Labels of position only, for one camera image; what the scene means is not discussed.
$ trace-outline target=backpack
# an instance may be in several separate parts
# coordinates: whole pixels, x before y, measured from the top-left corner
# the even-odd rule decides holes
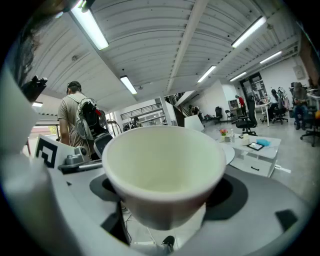
[[[67,97],[78,103],[74,128],[82,139],[94,141],[97,135],[108,132],[104,128],[107,127],[105,112],[97,108],[97,103],[92,98],[79,100],[73,94]]]

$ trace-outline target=tablet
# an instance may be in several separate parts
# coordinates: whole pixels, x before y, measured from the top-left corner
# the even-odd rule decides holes
[[[264,145],[252,142],[251,144],[247,145],[247,147],[249,147],[253,150],[259,151],[260,149],[262,149],[264,147]]]

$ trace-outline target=bottle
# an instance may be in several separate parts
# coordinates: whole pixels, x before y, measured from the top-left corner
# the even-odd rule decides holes
[[[234,134],[234,129],[231,129],[231,142],[235,143],[235,140],[236,140],[236,136]]]

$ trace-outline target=white cup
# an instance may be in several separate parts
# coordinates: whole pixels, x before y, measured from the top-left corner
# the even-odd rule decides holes
[[[117,194],[143,225],[170,230],[204,204],[226,167],[215,140],[178,126],[149,126],[112,139],[102,165]]]

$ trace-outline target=white ceiling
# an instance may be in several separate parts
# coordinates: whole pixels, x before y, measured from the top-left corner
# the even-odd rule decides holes
[[[91,9],[109,42],[98,53],[64,13],[38,35],[28,78],[48,78],[44,94],[58,99],[66,94],[67,83],[78,81],[88,97],[109,111],[159,95],[201,90],[217,78],[230,79],[256,67],[257,60],[276,51],[297,52],[299,30],[280,1],[210,0],[201,14],[193,10],[195,2],[96,0]],[[200,15],[194,30],[186,29],[194,22],[192,11]],[[260,16],[266,16],[266,24],[234,49],[232,42]],[[191,36],[186,46],[184,33]],[[179,51],[184,54],[175,64]],[[197,84],[212,65],[217,68],[211,78]],[[123,75],[143,89],[133,96],[119,81]]]

